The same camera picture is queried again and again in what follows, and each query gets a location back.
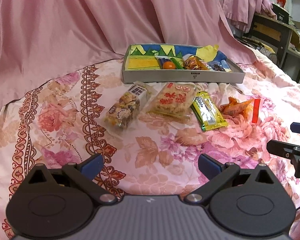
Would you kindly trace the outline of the black box on shelf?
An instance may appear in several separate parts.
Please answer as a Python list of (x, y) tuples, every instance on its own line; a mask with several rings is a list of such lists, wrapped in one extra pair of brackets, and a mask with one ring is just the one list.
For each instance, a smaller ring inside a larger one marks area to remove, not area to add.
[(272, 10), (277, 15), (277, 20), (282, 23), (289, 24), (289, 12), (278, 4), (273, 3), (272, 5)]

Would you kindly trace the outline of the dark wooden shelf desk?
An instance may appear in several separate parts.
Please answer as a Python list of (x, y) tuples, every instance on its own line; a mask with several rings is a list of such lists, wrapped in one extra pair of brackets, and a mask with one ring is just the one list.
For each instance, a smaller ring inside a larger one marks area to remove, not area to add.
[(300, 81), (300, 34), (292, 25), (255, 14), (247, 37), (255, 37), (275, 48), (277, 66)]

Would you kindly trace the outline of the clear mixed nut snack pack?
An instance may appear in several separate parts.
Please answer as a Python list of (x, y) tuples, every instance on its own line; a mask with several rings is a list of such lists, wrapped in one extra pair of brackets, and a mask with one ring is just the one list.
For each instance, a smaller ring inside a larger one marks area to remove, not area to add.
[(156, 92), (151, 85), (134, 82), (107, 111), (104, 117), (106, 127), (115, 132), (126, 130)]

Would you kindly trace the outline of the rice cracker pack red text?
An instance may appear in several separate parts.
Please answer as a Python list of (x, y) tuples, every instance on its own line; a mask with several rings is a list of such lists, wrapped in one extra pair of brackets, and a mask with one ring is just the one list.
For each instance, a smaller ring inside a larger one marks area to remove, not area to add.
[(198, 87), (191, 83), (167, 82), (149, 104), (147, 113), (169, 116), (179, 121), (188, 120), (198, 91)]

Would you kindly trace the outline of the orange clear candy bag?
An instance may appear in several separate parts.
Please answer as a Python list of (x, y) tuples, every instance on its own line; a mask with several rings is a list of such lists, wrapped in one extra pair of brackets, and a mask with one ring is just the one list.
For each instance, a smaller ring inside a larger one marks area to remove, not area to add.
[(251, 118), (253, 124), (258, 122), (261, 99), (252, 98), (247, 101), (239, 102), (236, 98), (229, 96), (228, 101), (228, 103), (219, 107), (222, 114), (229, 116), (242, 115), (246, 120)]

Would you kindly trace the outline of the floral pink bedspread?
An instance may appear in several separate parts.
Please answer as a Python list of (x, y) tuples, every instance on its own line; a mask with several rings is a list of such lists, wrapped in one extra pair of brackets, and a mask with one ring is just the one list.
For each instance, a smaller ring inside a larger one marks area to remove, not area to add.
[(259, 120), (228, 117), (228, 127), (202, 132), (196, 118), (178, 123), (142, 111), (121, 138), (98, 122), (127, 90), (121, 81), (121, 60), (86, 66), (29, 91), (0, 111), (0, 239), (13, 233), (6, 205), (36, 163), (59, 168), (98, 153), (104, 168), (95, 181), (111, 193), (186, 195), (206, 182), (197, 167), (205, 152), (220, 162), (243, 168), (267, 164), (299, 209), (291, 229), (300, 239), (300, 179), (286, 159), (270, 155), (269, 140), (300, 145), (300, 134), (290, 124), (300, 122), (300, 85), (265, 56), (242, 66), (239, 85), (202, 83), (217, 105), (229, 97), (238, 101), (261, 99)]

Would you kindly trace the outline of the small orange tangerine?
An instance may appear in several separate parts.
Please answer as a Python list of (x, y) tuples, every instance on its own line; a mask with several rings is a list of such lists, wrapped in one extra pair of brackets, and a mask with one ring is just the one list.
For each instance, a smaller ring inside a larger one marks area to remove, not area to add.
[(176, 69), (176, 66), (172, 61), (166, 61), (166, 62), (163, 63), (162, 68), (173, 70), (173, 69)]

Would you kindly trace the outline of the yellow snack bar wrapper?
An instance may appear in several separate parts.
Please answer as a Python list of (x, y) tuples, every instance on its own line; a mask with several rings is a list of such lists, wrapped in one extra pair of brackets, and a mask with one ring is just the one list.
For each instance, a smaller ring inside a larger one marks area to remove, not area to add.
[(191, 109), (203, 132), (228, 126), (228, 122), (223, 118), (208, 92), (198, 92), (191, 105)]

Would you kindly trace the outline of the pink satin cover cloth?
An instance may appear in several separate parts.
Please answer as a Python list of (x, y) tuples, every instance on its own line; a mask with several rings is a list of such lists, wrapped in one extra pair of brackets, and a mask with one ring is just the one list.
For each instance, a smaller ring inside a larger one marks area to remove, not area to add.
[(0, 110), (141, 43), (218, 45), (234, 62), (256, 60), (233, 38), (219, 0), (0, 0)]

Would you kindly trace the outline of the golden peanut snack packet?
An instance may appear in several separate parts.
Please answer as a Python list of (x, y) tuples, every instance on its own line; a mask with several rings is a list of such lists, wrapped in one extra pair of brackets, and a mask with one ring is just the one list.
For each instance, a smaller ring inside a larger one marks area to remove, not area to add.
[(188, 56), (183, 61), (183, 67), (187, 70), (209, 70), (207, 64), (194, 55)]

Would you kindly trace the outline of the pink hanging curtain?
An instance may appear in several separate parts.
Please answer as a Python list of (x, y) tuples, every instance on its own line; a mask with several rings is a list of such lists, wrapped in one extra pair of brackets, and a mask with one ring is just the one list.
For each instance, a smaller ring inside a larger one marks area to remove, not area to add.
[(277, 19), (270, 0), (223, 0), (223, 12), (230, 24), (243, 33), (248, 33), (254, 14)]

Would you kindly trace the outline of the dark small snack packet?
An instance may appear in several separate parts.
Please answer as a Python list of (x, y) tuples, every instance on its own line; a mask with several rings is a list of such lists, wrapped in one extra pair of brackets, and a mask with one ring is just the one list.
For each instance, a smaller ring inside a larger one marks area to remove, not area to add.
[(218, 72), (225, 72), (225, 69), (219, 65), (219, 64), (210, 64), (210, 67), (212, 68), (212, 70), (214, 71), (218, 71)]

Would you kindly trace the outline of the grey tray with colourful lining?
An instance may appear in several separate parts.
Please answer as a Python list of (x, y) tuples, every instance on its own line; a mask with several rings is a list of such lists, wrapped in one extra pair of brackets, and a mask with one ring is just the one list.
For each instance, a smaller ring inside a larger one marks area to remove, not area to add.
[(122, 65), (124, 83), (242, 83), (245, 73), (218, 46), (131, 44)]

